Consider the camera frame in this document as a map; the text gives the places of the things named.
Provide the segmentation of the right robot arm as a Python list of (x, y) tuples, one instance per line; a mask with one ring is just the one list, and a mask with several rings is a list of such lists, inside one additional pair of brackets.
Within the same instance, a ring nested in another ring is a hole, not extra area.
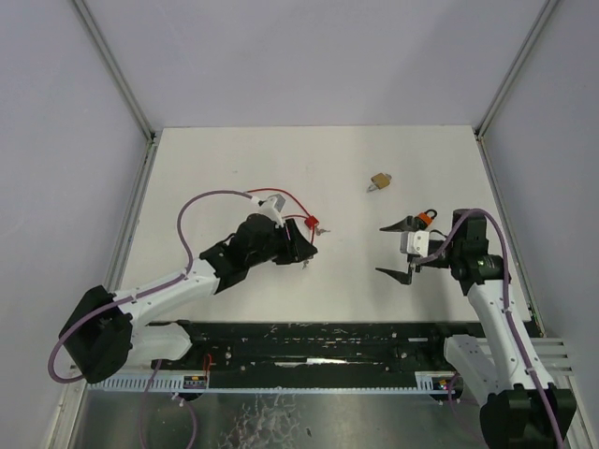
[(454, 335), (445, 340), (444, 356), (471, 390), (479, 406), (479, 422), (489, 448), (562, 448), (577, 411), (569, 389), (555, 384), (543, 365), (512, 298), (507, 244), (489, 251), (487, 228), (502, 231), (489, 212), (454, 210), (452, 227), (432, 237), (436, 210), (387, 226), (401, 236), (400, 253), (408, 269), (384, 272), (408, 285), (422, 268), (449, 270), (474, 309), (486, 336), (489, 355), (476, 338)]

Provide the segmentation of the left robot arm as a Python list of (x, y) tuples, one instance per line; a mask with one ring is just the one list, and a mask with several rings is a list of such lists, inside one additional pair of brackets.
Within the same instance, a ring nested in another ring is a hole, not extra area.
[(125, 365), (179, 360), (191, 349), (190, 335), (175, 323), (154, 326), (154, 319), (227, 290), (255, 266), (302, 263), (316, 253), (294, 220), (277, 223), (251, 214), (236, 232), (171, 278), (117, 292), (102, 285), (89, 289), (60, 331), (59, 344), (89, 384), (108, 379)]

